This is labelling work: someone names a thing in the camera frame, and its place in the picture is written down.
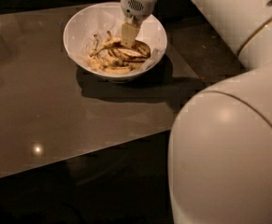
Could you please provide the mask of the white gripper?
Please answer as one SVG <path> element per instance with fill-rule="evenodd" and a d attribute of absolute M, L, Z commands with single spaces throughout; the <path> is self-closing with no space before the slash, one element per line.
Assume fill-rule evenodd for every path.
<path fill-rule="evenodd" d="M 157 0 L 121 0 L 124 22 L 122 24 L 122 44 L 131 48 L 139 33 L 139 25 L 153 12 Z"/>

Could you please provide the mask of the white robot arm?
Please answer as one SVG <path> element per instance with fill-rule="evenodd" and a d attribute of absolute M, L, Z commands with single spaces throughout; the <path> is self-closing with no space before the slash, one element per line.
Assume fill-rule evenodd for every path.
<path fill-rule="evenodd" d="M 246 68 L 197 93 L 168 146 L 174 224 L 272 224 L 272 0 L 191 0 Z"/>

